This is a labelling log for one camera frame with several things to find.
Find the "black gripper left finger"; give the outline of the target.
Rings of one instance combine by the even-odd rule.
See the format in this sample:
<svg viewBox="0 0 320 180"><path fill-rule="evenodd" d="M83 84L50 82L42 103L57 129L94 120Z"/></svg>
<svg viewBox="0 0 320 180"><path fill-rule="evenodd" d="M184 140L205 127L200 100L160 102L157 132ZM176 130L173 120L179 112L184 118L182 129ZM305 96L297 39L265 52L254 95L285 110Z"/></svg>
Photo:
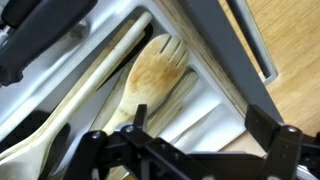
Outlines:
<svg viewBox="0 0 320 180"><path fill-rule="evenodd" d="M137 108L133 124L137 128L144 128L147 122L147 105L140 104Z"/></svg>

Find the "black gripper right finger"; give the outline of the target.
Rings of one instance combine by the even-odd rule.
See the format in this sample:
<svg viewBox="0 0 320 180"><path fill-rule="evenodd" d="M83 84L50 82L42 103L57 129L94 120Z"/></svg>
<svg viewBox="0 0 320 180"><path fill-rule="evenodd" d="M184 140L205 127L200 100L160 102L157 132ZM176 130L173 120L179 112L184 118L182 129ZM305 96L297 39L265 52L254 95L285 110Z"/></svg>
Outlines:
<svg viewBox="0 0 320 180"><path fill-rule="evenodd" d="M245 117L245 127L264 151L271 147L280 124L257 105L249 105Z"/></svg>

